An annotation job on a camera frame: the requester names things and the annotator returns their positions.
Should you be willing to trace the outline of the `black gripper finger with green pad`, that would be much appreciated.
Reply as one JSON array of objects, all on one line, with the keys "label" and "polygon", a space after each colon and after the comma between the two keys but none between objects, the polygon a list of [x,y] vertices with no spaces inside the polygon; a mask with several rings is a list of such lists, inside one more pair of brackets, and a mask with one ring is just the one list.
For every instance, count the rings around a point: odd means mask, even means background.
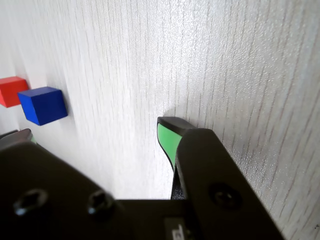
[{"label": "black gripper finger with green pad", "polygon": [[174,167],[204,240],[280,240],[261,201],[217,135],[186,120],[161,116],[157,139]]}]

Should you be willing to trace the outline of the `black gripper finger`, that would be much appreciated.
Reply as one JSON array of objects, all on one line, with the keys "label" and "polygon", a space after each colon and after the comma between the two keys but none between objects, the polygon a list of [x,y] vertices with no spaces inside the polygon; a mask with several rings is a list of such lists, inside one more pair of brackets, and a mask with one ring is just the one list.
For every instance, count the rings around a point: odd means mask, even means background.
[{"label": "black gripper finger", "polygon": [[100,186],[31,140],[0,141],[3,240],[129,240],[132,232]]}]

